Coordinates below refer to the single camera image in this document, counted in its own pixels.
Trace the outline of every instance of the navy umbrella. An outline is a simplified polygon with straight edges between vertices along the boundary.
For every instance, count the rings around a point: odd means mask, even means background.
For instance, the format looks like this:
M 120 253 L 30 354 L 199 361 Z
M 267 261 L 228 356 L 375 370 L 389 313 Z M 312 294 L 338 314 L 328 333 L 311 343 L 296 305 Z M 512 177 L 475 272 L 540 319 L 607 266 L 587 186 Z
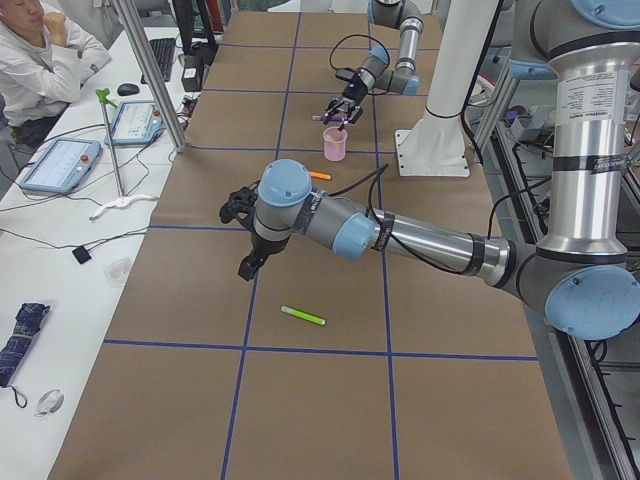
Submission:
M 27 406 L 27 399 L 20 394 L 23 402 L 19 401 L 19 392 L 15 387 L 9 385 L 9 380 L 11 380 L 11 376 L 27 353 L 33 337 L 40 331 L 40 324 L 49 309 L 49 305 L 41 303 L 23 303 L 18 315 L 16 315 L 16 326 L 13 329 L 13 335 L 7 341 L 7 345 L 0 351 L 0 387 L 13 389 L 16 403 L 20 408 Z

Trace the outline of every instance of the keyboard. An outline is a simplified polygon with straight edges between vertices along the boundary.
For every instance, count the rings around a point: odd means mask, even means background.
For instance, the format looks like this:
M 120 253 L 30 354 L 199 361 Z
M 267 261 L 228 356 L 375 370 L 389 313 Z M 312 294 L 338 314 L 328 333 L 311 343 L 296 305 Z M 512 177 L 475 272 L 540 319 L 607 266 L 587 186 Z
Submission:
M 160 67 L 160 73 L 162 79 L 165 82 L 171 80 L 171 68 L 173 67 L 173 55 L 176 51 L 176 39 L 171 38 L 154 38 L 149 40 L 151 44 L 151 50 L 156 57 L 158 67 Z M 142 75 L 141 83 L 147 83 L 144 75 Z

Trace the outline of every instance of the pink cup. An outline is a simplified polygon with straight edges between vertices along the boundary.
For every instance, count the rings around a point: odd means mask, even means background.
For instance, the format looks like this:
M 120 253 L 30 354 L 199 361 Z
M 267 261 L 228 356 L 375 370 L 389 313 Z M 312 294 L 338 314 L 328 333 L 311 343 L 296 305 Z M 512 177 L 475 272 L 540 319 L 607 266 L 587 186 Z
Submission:
M 329 127 L 322 133 L 324 138 L 324 157 L 339 162 L 347 153 L 347 131 L 338 127 Z

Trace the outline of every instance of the black plug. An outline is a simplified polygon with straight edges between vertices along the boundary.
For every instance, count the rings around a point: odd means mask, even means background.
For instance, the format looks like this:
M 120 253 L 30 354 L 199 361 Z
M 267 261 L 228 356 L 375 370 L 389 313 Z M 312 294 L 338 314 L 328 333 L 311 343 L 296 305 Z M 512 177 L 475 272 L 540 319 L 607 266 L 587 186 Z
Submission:
M 76 257 L 76 260 L 80 265 L 91 260 L 89 250 L 87 250 L 84 245 L 80 245 L 79 247 L 74 248 L 71 253 L 73 253 L 73 256 Z

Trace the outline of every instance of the umbrella strap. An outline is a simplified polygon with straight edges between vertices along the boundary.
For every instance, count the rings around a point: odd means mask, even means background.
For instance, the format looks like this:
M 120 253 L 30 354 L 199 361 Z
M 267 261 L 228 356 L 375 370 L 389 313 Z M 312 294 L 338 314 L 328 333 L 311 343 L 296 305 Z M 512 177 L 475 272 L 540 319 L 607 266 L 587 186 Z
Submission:
M 18 407 L 20 408 L 25 408 L 27 406 L 28 401 L 24 393 L 18 391 L 18 389 L 13 385 L 7 385 L 7 388 L 10 388 L 11 390 L 13 390 L 13 396 L 16 399 L 16 405 L 18 405 Z

